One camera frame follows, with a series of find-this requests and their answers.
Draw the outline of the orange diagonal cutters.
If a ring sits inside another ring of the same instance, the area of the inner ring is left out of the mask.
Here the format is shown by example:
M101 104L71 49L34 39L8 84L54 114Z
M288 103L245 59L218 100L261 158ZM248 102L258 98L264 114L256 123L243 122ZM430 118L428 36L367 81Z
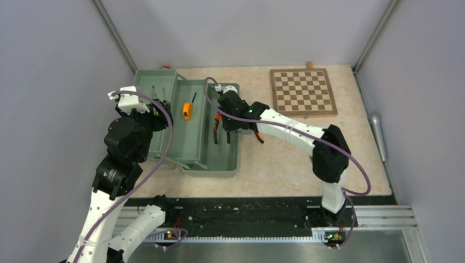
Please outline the orange diagonal cutters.
M214 118L214 128L213 128L213 142L215 145L219 144L218 142L218 129L219 129L219 123L222 120L222 115L220 113L217 113L217 115ZM231 143L231 132L227 131L226 132L226 141L227 144Z

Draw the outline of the orange tape measure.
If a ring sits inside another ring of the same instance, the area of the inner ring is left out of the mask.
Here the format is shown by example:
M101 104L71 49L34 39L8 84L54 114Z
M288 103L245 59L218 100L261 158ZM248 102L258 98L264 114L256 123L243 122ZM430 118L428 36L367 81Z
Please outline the orange tape measure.
M191 120L191 117L192 117L192 112L193 112L193 104L194 104L194 101L195 101L195 98L196 98L196 95L197 95L197 92L194 93L191 101L189 102L186 102L184 105L183 105L183 117L186 121L189 121Z

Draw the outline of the orange combination pliers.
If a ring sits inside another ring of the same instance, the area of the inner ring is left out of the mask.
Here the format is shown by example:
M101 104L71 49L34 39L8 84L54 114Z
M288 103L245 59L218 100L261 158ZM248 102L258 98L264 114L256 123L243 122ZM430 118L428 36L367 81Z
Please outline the orange combination pliers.
M264 140L263 140L263 138L261 137L261 135L260 135L257 131L254 131L254 134L255 134L257 140L258 140L261 144L263 144L263 143L264 143Z

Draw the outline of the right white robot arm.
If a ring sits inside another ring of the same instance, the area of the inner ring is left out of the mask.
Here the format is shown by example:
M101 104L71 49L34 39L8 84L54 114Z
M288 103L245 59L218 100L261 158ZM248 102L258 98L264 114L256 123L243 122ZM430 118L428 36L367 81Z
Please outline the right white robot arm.
M350 149L337 126L312 127L288 118L261 102L249 105L234 90L220 92L217 102L226 120L223 125L226 131L244 129L257 135L271 135L307 152L313 174L322 183L323 222L336 226L343 220L345 197L342 188L349 158L341 150L349 153Z

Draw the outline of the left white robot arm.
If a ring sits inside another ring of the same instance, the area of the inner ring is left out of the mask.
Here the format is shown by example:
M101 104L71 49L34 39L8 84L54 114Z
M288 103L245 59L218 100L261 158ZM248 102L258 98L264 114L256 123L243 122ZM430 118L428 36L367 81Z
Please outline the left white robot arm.
M117 104L116 110L120 117L110 123L104 137L107 154L96 169L86 220L65 262L127 262L155 228L175 222L176 212L168 198L156 196L138 218L113 236L119 214L143 172L140 164L147 160L153 134L173 125L168 101Z

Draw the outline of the green plastic toolbox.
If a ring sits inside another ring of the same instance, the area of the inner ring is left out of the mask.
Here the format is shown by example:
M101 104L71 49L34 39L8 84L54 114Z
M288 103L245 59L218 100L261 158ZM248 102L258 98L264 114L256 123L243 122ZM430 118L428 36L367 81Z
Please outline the green plastic toolbox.
M239 167L239 133L231 133L231 143L227 144L226 135L218 130L218 142L213 142L214 118L216 110L206 100L216 101L219 95L213 85L205 94L205 82L202 79L186 79L175 69L138 70L133 85L144 95L151 96L155 86L156 99L163 100L162 88L165 87L167 100L163 104L169 107L173 117L173 137L169 138L168 128L153 133L149 147L143 148L146 160L158 162L163 153L165 170L175 166L191 176L204 178L231 178ZM197 92L191 120L183 117L183 105L191 101Z

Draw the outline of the grey metal flashlight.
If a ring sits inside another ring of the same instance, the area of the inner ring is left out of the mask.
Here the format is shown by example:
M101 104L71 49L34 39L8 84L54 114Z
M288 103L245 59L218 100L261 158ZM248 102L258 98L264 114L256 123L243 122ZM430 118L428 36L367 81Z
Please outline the grey metal flashlight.
M377 112L371 112L368 116L375 141L377 144L378 152L382 162L385 162L388 158L387 149L384 142L381 116Z

